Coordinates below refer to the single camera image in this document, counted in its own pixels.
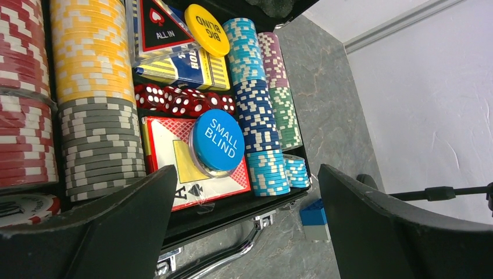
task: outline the poker set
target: poker set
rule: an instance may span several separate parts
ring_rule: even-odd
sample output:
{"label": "poker set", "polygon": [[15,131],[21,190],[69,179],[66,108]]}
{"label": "poker set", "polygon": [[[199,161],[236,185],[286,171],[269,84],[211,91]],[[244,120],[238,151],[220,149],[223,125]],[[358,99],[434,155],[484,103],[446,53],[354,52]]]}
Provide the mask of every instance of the poker set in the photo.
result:
{"label": "poker set", "polygon": [[63,218],[166,166],[177,182],[163,185],[176,189],[163,249],[306,195],[270,23],[183,5],[0,3],[0,207],[15,205],[0,228]]}

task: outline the gray poker chip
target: gray poker chip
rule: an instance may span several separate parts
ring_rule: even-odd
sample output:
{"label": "gray poker chip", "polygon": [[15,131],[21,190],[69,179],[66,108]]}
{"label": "gray poker chip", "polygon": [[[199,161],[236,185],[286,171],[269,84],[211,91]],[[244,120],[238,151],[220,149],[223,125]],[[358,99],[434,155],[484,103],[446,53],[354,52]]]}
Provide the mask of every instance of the gray poker chip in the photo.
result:
{"label": "gray poker chip", "polygon": [[78,202],[78,201],[85,201],[86,199],[94,199],[94,198],[99,198],[102,196],[107,196],[110,195],[114,192],[117,192],[125,187],[130,186],[125,185],[125,186],[118,186],[118,187],[110,187],[110,188],[105,188],[105,189],[100,189],[100,190],[95,190],[95,191],[89,191],[89,192],[84,192],[76,195],[70,196],[70,201],[72,202]]}
{"label": "gray poker chip", "polygon": [[137,105],[133,102],[127,101],[125,99],[113,98],[113,97],[89,97],[83,99],[76,99],[73,101],[68,101],[58,106],[58,111],[63,111],[68,108],[73,108],[76,106],[90,105],[90,104],[105,104],[105,103],[115,103],[118,105],[131,106],[137,109]]}
{"label": "gray poker chip", "polygon": [[144,155],[142,153],[111,153],[103,154],[98,156],[92,156],[82,159],[76,159],[72,161],[67,161],[65,163],[65,168],[79,166],[81,164],[95,163],[105,160],[121,160],[121,159],[142,159],[144,160]]}
{"label": "gray poker chip", "polygon": [[76,113],[73,113],[71,115],[61,117],[61,119],[62,119],[62,123],[65,123],[67,121],[86,118],[86,117],[93,117],[93,116],[137,117],[137,114],[134,112],[123,112],[123,111],[119,111],[119,110],[89,110],[86,112],[76,112]]}
{"label": "gray poker chip", "polygon": [[78,138],[73,139],[71,141],[64,141],[63,148],[69,149],[74,146],[82,145],[82,144],[91,144],[96,142],[105,142],[105,141],[135,141],[141,143],[140,135],[127,135],[127,134],[109,134],[109,135],[93,135],[92,137],[87,138]]}
{"label": "gray poker chip", "polygon": [[127,173],[112,173],[112,174],[106,174],[104,176],[93,176],[93,177],[67,182],[67,189],[85,186],[89,184],[97,184],[97,183],[103,183],[113,180],[119,180],[119,179],[145,177],[146,175],[147,174],[145,171],[130,171]]}
{"label": "gray poker chip", "polygon": [[110,154],[110,153],[142,153],[144,151],[140,147],[107,147],[107,148],[98,148],[93,150],[86,150],[77,153],[69,154],[65,157],[65,160],[72,161],[76,159],[82,159],[90,156]]}
{"label": "gray poker chip", "polygon": [[127,166],[106,167],[104,169],[82,171],[76,174],[66,176],[65,181],[71,182],[71,181],[94,177],[94,176],[104,176],[106,174],[112,174],[112,173],[126,173],[129,171],[145,171],[145,166],[141,164],[134,164]]}
{"label": "gray poker chip", "polygon": [[123,116],[93,116],[86,118],[79,118],[75,120],[69,120],[62,124],[62,129],[67,129],[69,127],[89,124],[89,123],[99,123],[99,122],[122,122],[122,123],[134,123],[138,125],[137,116],[135,117],[123,117]]}
{"label": "gray poker chip", "polygon": [[70,176],[90,170],[97,170],[97,169],[117,167],[117,166],[133,166],[133,165],[144,166],[144,160],[143,159],[113,159],[113,160],[104,160],[101,162],[80,164],[75,167],[66,168],[65,175]]}
{"label": "gray poker chip", "polygon": [[67,156],[74,153],[79,153],[82,151],[108,148],[108,147],[142,147],[138,141],[101,141],[93,142],[89,144],[76,145],[67,149],[62,150],[62,155]]}
{"label": "gray poker chip", "polygon": [[71,141],[71,140],[78,139],[78,138],[92,137],[94,135],[110,135],[110,134],[134,135],[136,137],[140,136],[140,132],[139,132],[138,127],[130,128],[130,129],[100,128],[100,129],[81,131],[81,132],[76,132],[76,133],[72,133],[69,135],[65,135],[65,136],[63,136],[63,141],[67,142],[67,141]]}
{"label": "gray poker chip", "polygon": [[60,110],[60,117],[72,115],[77,112],[90,112],[92,110],[120,110],[124,112],[133,112],[137,113],[137,108],[133,106],[128,106],[132,105],[133,103],[127,101],[128,103],[126,105],[119,105],[116,103],[92,103],[89,105],[80,105],[80,106],[74,106],[72,108],[68,108],[65,110]]}
{"label": "gray poker chip", "polygon": [[122,122],[100,122],[100,123],[88,123],[81,124],[74,127],[69,127],[65,130],[62,130],[62,135],[69,135],[77,132],[94,130],[94,129],[105,129],[105,128],[119,128],[119,129],[132,129],[136,130],[138,125],[133,125],[130,123],[122,123]]}
{"label": "gray poker chip", "polygon": [[123,187],[123,186],[127,186],[127,185],[132,185],[132,184],[138,182],[140,179],[142,179],[142,177],[119,179],[119,180],[108,181],[106,183],[90,184],[90,185],[85,185],[85,186],[67,189],[65,191],[65,193],[67,194],[67,196],[73,196],[73,195],[82,194],[82,193],[86,193],[86,192],[98,191],[101,189],[107,189],[107,188],[113,188],[113,187]]}

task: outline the white wall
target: white wall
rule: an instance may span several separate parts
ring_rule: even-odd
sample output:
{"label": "white wall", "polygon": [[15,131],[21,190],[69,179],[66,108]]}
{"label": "white wall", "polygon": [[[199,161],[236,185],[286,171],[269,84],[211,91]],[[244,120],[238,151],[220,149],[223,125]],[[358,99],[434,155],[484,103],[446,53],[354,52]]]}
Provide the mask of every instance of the white wall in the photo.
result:
{"label": "white wall", "polygon": [[[387,193],[493,181],[492,15],[466,0],[349,55]],[[484,195],[414,204],[493,224]]]}
{"label": "white wall", "polygon": [[427,0],[320,0],[304,15],[341,42],[347,42]]}

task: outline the yellow button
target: yellow button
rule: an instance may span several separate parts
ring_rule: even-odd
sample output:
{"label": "yellow button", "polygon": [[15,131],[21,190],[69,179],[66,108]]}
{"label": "yellow button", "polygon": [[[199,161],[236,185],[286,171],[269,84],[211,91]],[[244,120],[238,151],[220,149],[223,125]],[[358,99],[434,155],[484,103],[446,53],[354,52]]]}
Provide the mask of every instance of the yellow button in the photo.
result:
{"label": "yellow button", "polygon": [[223,27],[202,6],[192,4],[185,10],[185,22],[199,44],[210,54],[223,57],[230,51],[230,43]]}

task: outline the red poker chip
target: red poker chip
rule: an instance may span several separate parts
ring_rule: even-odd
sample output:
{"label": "red poker chip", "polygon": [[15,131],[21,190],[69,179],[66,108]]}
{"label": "red poker chip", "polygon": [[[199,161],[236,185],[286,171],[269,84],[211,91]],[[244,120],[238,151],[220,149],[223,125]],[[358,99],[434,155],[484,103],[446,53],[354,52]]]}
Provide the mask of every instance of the red poker chip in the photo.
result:
{"label": "red poker chip", "polygon": [[51,121],[43,123],[43,122],[36,122],[36,121],[22,121],[22,120],[0,118],[0,127],[1,128],[26,128],[26,129],[46,131],[49,133],[53,132],[53,127],[52,127]]}
{"label": "red poker chip", "polygon": [[0,112],[23,112],[25,114],[41,115],[46,118],[51,118],[51,113],[49,110],[35,108],[32,106],[15,105],[11,103],[0,103]]}
{"label": "red poker chip", "polygon": [[0,153],[11,153],[11,152],[55,153],[55,149],[52,146],[40,145],[40,144],[0,144]]}
{"label": "red poker chip", "polygon": [[0,127],[0,135],[22,135],[24,137],[52,138],[52,133],[29,128],[3,128]]}
{"label": "red poker chip", "polygon": [[0,178],[0,188],[5,188],[13,185],[51,183],[57,181],[58,181],[58,176],[56,174],[39,174],[36,176],[8,177],[8,178]]}
{"label": "red poker chip", "polygon": [[53,160],[17,160],[10,162],[0,162],[0,170],[20,169],[25,167],[53,167],[56,170],[55,161]]}
{"label": "red poker chip", "polygon": [[24,113],[24,112],[1,112],[0,111],[0,118],[2,119],[11,119],[11,120],[22,120],[22,121],[45,121],[47,118],[45,116],[41,115],[31,115],[29,113]]}
{"label": "red poker chip", "polygon": [[41,1],[38,0],[2,0],[2,6],[10,7],[11,9],[16,10],[16,7],[24,9],[22,4],[25,4],[32,8],[34,12],[34,16],[41,16]]}
{"label": "red poker chip", "polygon": [[50,167],[26,167],[21,169],[11,169],[8,171],[2,171],[0,173],[0,178],[12,178],[12,177],[23,177],[23,176],[39,176],[55,174],[55,169]]}
{"label": "red poker chip", "polygon": [[[12,37],[15,37],[15,38],[18,38],[20,40],[31,43],[31,44],[37,46],[39,49],[45,47],[44,38],[41,38],[39,36],[40,33],[44,35],[44,31],[43,31],[43,28],[39,24],[29,20],[29,18],[27,20],[23,19],[23,18],[19,18],[15,21],[12,21],[12,20],[10,20],[9,15],[6,15],[5,13],[2,13],[2,12],[0,12],[0,20],[4,20],[4,21],[9,23],[9,28],[0,27],[0,30],[3,33],[9,34]],[[23,33],[22,29],[21,29],[22,31],[19,31],[19,28],[23,28],[23,27],[15,24],[15,22],[18,20],[20,20],[22,23],[24,23],[25,29],[26,29],[26,31],[31,33],[31,37],[28,34],[25,34],[25,32]]]}
{"label": "red poker chip", "polygon": [[3,63],[0,62],[0,70],[8,71],[12,73],[20,73],[24,76],[36,78],[39,83],[42,83],[43,72],[41,69],[28,66],[28,62],[24,61],[23,63],[16,63],[16,59],[4,56]]}
{"label": "red poker chip", "polygon": [[43,85],[43,82],[39,79],[24,76],[18,73],[12,73],[11,77],[7,77],[7,75],[8,74],[3,72],[3,77],[0,76],[1,87],[19,92],[25,92],[27,94],[43,94],[48,90],[48,87]]}
{"label": "red poker chip", "polygon": [[12,103],[24,106],[32,106],[34,108],[39,108],[42,110],[49,111],[50,108],[47,104],[31,98],[23,98],[18,96],[0,96],[0,103]]}
{"label": "red poker chip", "polygon": [[53,146],[53,139],[24,137],[22,135],[0,135],[0,144],[39,144]]}
{"label": "red poker chip", "polygon": [[29,45],[29,43],[19,45],[17,44],[18,42],[12,42],[10,38],[5,40],[4,37],[5,36],[0,33],[0,50],[2,53],[5,53],[5,55],[8,54],[9,56],[20,59],[29,58],[33,60],[33,63],[42,63],[42,65],[48,64],[45,48],[39,49],[34,45]]}
{"label": "red poker chip", "polygon": [[10,162],[19,160],[55,160],[55,155],[48,152],[11,152],[5,156],[0,156],[0,162]]}

